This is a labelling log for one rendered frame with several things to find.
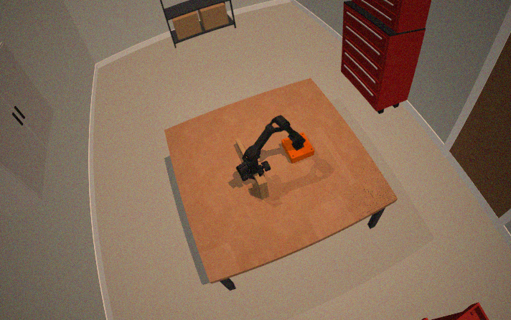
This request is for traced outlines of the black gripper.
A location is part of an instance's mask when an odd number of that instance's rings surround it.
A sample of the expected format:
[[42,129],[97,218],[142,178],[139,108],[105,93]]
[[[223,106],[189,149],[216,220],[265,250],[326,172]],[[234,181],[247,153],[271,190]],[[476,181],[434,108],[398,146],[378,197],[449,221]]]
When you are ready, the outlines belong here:
[[[261,166],[261,164],[262,164],[262,166]],[[271,167],[267,161],[264,161],[261,164],[258,165],[256,168],[250,168],[249,171],[247,171],[243,175],[240,175],[241,179],[243,181],[248,180],[248,177],[249,177],[249,179],[255,179],[253,176],[254,174],[258,173],[258,175],[261,176],[264,173],[263,169],[265,169],[265,171],[271,170]]]

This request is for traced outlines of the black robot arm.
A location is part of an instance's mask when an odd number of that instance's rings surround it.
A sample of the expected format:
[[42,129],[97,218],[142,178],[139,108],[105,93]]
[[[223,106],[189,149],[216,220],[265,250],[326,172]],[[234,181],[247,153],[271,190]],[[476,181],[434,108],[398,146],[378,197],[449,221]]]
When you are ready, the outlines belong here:
[[[273,127],[272,125],[274,123],[276,123],[280,128]],[[257,141],[252,146],[249,146],[249,148],[245,151],[242,157],[243,163],[236,167],[240,175],[246,173],[248,170],[250,170],[250,168],[256,168],[258,166],[258,159],[260,158],[261,149],[273,133],[280,131],[286,131],[289,134],[288,137],[293,141],[292,146],[296,150],[304,147],[304,142],[306,142],[306,139],[302,137],[298,132],[294,131],[290,127],[290,123],[282,115],[276,116],[272,119],[271,123],[266,125],[266,128],[259,136]]]

